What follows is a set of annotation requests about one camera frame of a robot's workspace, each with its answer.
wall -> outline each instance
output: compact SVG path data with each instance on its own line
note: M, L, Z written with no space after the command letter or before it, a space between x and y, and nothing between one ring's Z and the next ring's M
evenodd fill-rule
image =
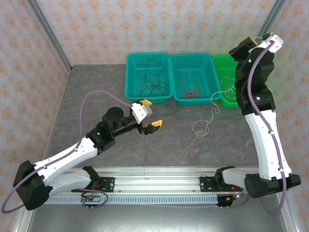
M226 53L257 35L275 0L38 0L73 64L134 52Z
M43 158L67 72L25 0L0 2L0 203L20 163ZM7 209L20 205L17 194ZM0 216L13 229L17 213Z
M275 55L273 90L277 122L285 156L301 186L292 189L298 216L309 231L309 2L289 0L272 31L284 45Z

wire mesh basket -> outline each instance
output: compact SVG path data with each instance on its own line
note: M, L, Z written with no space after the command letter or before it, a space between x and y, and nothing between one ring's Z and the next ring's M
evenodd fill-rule
M211 96L221 91L211 55L173 55L170 61L174 98L179 105L210 104ZM212 100L221 96L216 93Z
M169 55L164 52L133 53L127 56L126 98L164 103L173 95Z

white cable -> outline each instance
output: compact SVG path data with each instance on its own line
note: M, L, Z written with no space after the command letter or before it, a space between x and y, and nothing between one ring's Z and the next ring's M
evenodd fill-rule
M201 120L199 120L199 121L197 121L197 122L195 122L195 123L193 124L193 126L192 126L192 131L194 132L194 135L196 136L195 139L201 139L201 138L203 138L204 136L206 136L206 135L209 133L209 130L210 130L210 129L209 129L208 125L209 125L209 124L212 122L212 120L213 120L213 110L214 110L215 114L218 114L218 113L220 112L220 108L218 107L218 105L212 101L213 96L214 96L215 94L217 94L217 93L227 93L227 92L229 92L229 91L232 91L232 88L233 88L233 87L234 87L234 84L233 84L232 87L229 88L228 90L225 90L225 91L218 91L218 92L215 92L215 93L212 94L212 96L211 96L211 103L212 103L214 106L216 106L216 108L212 108L212 109L211 109L211 120L210 120L210 121L207 121L207 120L205 120L205 119L201 119ZM195 126L197 123L199 123L199 122L206 122L205 131L203 131L203 130L195 131L195 130L194 130L194 126Z
M227 78L227 79L229 79L229 80L235 82L235 78L229 78L228 76L224 76L224 77L222 77L222 79L221 79L221 86L222 86L222 81L223 81L224 78ZM226 98L228 98L228 99L230 99L230 100L236 100L236 97L235 97L235 98L230 98L230 97L226 94L227 92L228 92L228 91L226 91L226 92L224 93L225 96L226 96Z

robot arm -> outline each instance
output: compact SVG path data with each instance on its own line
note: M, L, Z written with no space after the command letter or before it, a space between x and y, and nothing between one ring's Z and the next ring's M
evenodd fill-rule
M156 132L161 127L162 120L150 123L147 127L144 127L142 122L152 114L151 104L147 100L133 103L128 116L124 116L121 108L112 107L102 117L102 121L81 140L78 148L75 144L34 164L31 164L29 160L22 163L17 171L13 183L14 187L29 173L44 167L16 190L26 209L36 209L44 204L50 196L65 191L94 189L99 184L100 177L92 167L84 167L75 173L63 173L80 162L93 158L109 149L115 144L115 137L120 134L133 129L138 129L140 134L144 133L145 135ZM48 163L58 160L74 149L75 151L71 155L47 166Z
M259 160L259 173L250 174L234 167L226 167L217 170L216 179L218 185L236 185L246 189L253 198L280 192L283 186L282 170L279 167L272 135L261 117L256 114L249 100L247 89L248 77L253 63L264 48L270 44L270 41L272 41L273 45L259 61L253 73L252 96L258 109L271 125L277 139L287 188L300 184L299 175L292 174L291 168L284 157L277 131L275 103L271 92L265 85L268 76L274 69L274 53L282 47L283 40L277 35L266 34L263 41L258 44L253 38L248 37L229 53L237 61L236 100L253 134Z

white arm segment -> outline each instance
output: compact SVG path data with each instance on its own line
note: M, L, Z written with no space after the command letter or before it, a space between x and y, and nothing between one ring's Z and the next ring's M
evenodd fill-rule
M222 172L224 183L228 185L236 185L243 189L246 189L245 187L246 174L255 174L255 173L241 170L238 168L229 168Z
M71 191L72 189L84 189L90 184L90 182L90 176L85 170L63 174L53 180L49 185L53 187L53 190L49 192L49 197L58 195L62 192Z
M289 167L286 159L284 157L284 153L282 150L280 138L277 131L277 123L276 123L276 112L272 112L271 110L262 111L263 116L269 122L272 127L275 136L277 138L281 159L283 163L284 175L285 177L289 177L289 174L292 173L291 168ZM259 160L259 174L262 179L271 180L272 177L276 177L277 179L282 179L281 173L279 170L279 163L277 152L275 148L274 141L271 137L271 134L268 133L268 128L265 123L262 121L259 115L249 114L245 116L247 123L251 129L255 148L257 151L257 156Z
M44 176L43 182L45 183L45 185L46 186L50 185L52 181L56 179L57 176L63 174L66 170L76 166L80 162L87 160L89 158L95 157L98 154L98 150L94 148L93 146L94 146L94 143L89 138L83 138L79 148L75 152L73 152L71 155L48 166L45 169L38 171L39 175ZM35 163L36 166L34 168L38 169L48 164L49 162L68 154L75 147L76 147L76 144L58 153L57 155L54 155L48 159L36 162Z

